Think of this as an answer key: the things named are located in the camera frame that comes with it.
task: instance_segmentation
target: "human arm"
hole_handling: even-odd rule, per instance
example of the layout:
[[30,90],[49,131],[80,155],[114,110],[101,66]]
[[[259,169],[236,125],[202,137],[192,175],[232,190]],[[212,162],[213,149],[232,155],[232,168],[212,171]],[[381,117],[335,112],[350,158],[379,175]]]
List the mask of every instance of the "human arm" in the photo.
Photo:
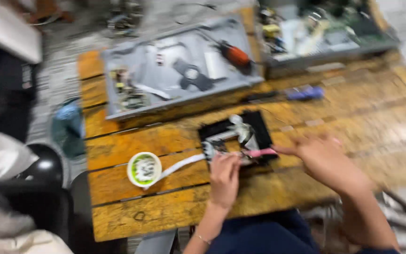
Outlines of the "human arm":
[[342,153],[330,135],[294,139],[294,146],[274,146],[280,154],[302,159],[307,174],[337,192],[343,205],[343,230],[353,243],[398,250],[396,237],[372,192],[372,181]]
[[211,162],[211,192],[206,210],[183,254],[203,254],[222,230],[222,224],[239,189],[240,157],[237,153],[217,154]]

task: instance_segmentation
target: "hand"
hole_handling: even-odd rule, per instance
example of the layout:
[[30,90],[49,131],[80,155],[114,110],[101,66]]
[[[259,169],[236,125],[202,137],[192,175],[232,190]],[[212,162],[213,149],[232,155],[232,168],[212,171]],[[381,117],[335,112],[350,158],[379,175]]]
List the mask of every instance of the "hand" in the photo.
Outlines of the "hand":
[[239,189],[240,156],[237,153],[217,153],[211,162],[211,193],[209,201],[231,210]]
[[331,135],[307,135],[293,139],[293,147],[273,146],[279,154],[302,159],[307,174],[339,194],[372,189],[372,181],[341,150]]

